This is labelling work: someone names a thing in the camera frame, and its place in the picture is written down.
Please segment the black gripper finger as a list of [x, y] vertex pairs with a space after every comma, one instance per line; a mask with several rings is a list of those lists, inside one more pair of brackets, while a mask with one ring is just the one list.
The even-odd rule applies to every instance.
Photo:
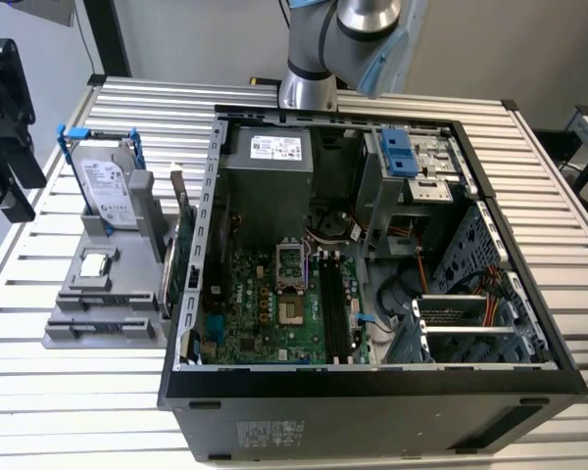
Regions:
[[7, 164], [0, 164], [0, 211], [11, 223], [35, 219], [35, 211]]
[[7, 138], [9, 165], [25, 189], [41, 189], [47, 180], [34, 155], [34, 145], [27, 126], [18, 126], [14, 135]]

